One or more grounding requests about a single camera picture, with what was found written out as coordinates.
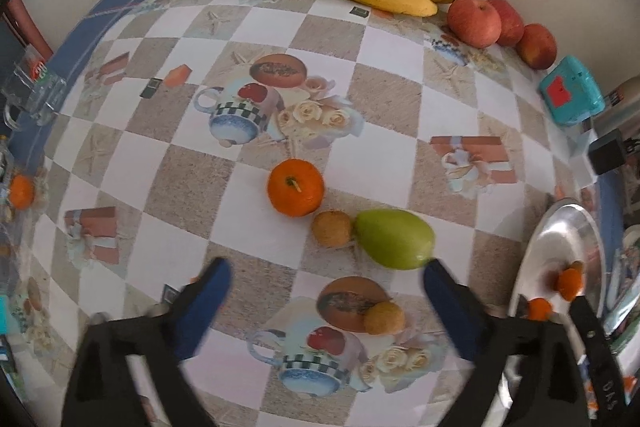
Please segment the small orange tangerine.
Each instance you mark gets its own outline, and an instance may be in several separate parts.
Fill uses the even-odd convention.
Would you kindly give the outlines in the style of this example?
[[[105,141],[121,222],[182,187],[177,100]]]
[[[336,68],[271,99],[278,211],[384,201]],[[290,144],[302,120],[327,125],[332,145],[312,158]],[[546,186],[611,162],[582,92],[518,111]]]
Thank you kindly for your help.
[[[555,291],[568,303],[580,294],[583,287],[582,271],[577,268],[561,271],[555,280]]]

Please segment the black small device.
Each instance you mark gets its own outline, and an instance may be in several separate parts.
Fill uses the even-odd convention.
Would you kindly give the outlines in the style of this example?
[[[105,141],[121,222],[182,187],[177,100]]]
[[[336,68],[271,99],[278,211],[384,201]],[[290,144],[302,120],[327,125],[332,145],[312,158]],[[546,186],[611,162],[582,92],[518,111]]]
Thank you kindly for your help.
[[[627,151],[622,132],[614,129],[600,136],[588,146],[588,159],[597,176],[623,166]]]

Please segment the middle red apple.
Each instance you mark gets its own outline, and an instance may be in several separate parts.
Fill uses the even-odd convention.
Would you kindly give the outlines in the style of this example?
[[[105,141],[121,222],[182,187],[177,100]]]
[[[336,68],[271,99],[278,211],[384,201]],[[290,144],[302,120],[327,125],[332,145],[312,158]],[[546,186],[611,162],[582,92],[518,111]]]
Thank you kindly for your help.
[[[500,37],[497,40],[499,46],[513,48],[524,35],[524,22],[518,11],[506,0],[487,0],[497,11],[501,20]]]

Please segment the right red apple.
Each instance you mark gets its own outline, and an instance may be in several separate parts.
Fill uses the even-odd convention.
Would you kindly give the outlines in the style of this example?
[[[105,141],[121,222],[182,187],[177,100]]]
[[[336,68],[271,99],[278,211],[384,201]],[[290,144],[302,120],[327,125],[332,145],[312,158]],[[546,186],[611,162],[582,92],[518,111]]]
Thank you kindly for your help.
[[[524,27],[523,37],[515,46],[516,53],[531,69],[548,69],[558,55],[555,38],[544,25],[532,23]]]

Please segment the green mango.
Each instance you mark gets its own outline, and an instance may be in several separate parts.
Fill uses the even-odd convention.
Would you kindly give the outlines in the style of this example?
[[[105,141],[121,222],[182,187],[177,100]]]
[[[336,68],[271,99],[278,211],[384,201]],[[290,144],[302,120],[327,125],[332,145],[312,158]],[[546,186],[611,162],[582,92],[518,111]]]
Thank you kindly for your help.
[[[435,232],[431,225],[406,210],[360,211],[354,221],[354,233],[359,247],[387,269],[419,269],[434,254]]]

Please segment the pink rolled mat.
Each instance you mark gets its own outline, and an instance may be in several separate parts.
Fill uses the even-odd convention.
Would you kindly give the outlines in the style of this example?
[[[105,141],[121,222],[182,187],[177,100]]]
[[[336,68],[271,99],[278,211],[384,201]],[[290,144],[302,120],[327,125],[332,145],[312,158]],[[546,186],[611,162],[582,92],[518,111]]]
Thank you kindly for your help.
[[[23,0],[9,0],[6,9],[9,13],[9,20],[21,38],[31,44],[46,61],[49,61],[53,51],[30,16]]]

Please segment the glass mug with logo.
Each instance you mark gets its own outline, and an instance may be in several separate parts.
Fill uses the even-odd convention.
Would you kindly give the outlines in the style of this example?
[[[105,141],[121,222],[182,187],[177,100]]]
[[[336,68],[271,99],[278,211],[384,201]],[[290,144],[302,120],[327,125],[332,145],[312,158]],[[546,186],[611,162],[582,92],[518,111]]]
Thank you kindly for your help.
[[[12,131],[21,129],[12,116],[15,109],[35,121],[38,127],[49,124],[63,105],[65,90],[66,80],[48,66],[37,49],[29,44],[1,87],[6,98],[2,114],[4,123]]]

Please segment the clear plastic container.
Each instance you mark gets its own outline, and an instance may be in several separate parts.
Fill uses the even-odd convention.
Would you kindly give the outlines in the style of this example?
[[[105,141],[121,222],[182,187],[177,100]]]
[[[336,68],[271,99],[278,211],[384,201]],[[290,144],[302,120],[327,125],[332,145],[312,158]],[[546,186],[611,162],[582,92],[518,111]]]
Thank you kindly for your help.
[[[10,185],[14,173],[14,157],[6,144],[6,137],[1,137],[1,257],[0,257],[0,291],[2,296],[10,297],[18,282],[18,260],[16,246],[15,210],[9,201]]]

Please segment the silver metal tray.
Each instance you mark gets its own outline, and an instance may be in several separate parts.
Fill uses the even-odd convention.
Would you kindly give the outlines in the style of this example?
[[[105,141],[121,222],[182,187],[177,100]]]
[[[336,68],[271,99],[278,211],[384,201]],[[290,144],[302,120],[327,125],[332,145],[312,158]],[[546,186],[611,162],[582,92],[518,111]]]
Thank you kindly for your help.
[[[560,273],[573,263],[582,266],[582,290],[594,314],[602,314],[605,263],[596,221],[575,199],[554,202],[533,231],[518,269],[508,313],[525,317],[528,303],[544,298],[552,308],[551,320],[564,326],[579,366],[585,365],[585,347],[568,310],[570,303],[556,291]]]

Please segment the large red apple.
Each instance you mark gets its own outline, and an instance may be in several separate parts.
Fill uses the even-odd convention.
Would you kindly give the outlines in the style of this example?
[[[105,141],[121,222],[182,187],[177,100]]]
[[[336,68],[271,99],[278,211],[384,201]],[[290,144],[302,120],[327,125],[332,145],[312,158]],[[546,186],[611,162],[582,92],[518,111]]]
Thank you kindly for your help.
[[[496,43],[502,29],[500,15],[485,0],[454,0],[448,8],[447,25],[460,41],[477,49]]]

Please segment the large orange tangerine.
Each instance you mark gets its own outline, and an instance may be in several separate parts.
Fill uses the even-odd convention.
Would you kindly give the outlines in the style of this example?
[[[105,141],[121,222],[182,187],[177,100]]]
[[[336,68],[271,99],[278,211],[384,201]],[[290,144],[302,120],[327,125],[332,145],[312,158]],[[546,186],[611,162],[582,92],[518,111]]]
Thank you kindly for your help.
[[[303,159],[287,159],[274,167],[267,181],[272,207],[286,217],[310,215],[321,205],[324,181],[320,171]]]

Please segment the teal box with red label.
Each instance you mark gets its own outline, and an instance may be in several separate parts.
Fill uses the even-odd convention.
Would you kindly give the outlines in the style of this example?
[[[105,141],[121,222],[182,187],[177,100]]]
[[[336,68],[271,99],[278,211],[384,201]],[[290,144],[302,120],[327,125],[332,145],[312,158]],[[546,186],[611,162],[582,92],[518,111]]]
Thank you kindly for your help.
[[[597,116],[605,110],[605,101],[590,70],[573,55],[563,57],[538,84],[552,120],[570,127]]]

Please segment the small brown kiwi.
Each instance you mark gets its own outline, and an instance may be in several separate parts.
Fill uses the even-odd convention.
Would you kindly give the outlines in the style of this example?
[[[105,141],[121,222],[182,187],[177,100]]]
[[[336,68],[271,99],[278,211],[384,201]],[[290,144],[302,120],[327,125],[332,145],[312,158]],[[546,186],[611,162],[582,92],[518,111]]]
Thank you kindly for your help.
[[[369,335],[395,335],[405,328],[406,316],[393,301],[381,301],[363,315],[362,321]]]

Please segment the tangerine by plastic container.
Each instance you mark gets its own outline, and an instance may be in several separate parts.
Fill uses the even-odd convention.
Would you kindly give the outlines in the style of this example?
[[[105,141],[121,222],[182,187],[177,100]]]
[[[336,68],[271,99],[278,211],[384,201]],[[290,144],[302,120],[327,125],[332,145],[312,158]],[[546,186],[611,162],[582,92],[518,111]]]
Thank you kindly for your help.
[[[35,198],[34,181],[24,174],[13,177],[9,188],[9,202],[16,210],[25,210]]]

